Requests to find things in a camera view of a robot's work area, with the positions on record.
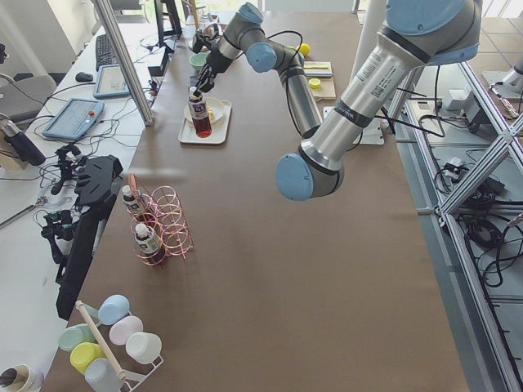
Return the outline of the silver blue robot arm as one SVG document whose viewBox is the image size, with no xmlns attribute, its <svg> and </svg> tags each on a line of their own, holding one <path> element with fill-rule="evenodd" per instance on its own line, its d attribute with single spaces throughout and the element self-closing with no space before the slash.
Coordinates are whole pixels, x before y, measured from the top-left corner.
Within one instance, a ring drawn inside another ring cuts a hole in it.
<svg viewBox="0 0 523 392">
<path fill-rule="evenodd" d="M 339 188 L 344 154 L 410 71 L 476 55 L 481 10 L 479 1 L 386 2 L 375 48 L 337 95 L 330 63 L 306 61 L 298 49 L 269 39 L 261 11 L 245 3 L 222 35 L 195 34 L 194 51 L 208 47 L 209 54 L 194 93 L 210 91 L 215 77 L 241 56 L 258 73 L 277 72 L 302 137 L 297 151 L 278 161 L 277 187 L 291 200 L 323 197 Z"/>
</svg>

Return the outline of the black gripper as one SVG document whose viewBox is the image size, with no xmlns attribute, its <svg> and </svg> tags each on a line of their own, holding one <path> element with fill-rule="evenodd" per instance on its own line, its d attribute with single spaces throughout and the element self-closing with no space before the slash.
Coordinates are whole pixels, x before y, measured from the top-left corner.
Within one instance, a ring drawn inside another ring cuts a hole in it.
<svg viewBox="0 0 523 392">
<path fill-rule="evenodd" d="M 199 72 L 199 83 L 194 86 L 194 96 L 201 96 L 203 92 L 210 92 L 214 86 L 215 73 L 212 66 L 206 64 Z"/>
</svg>

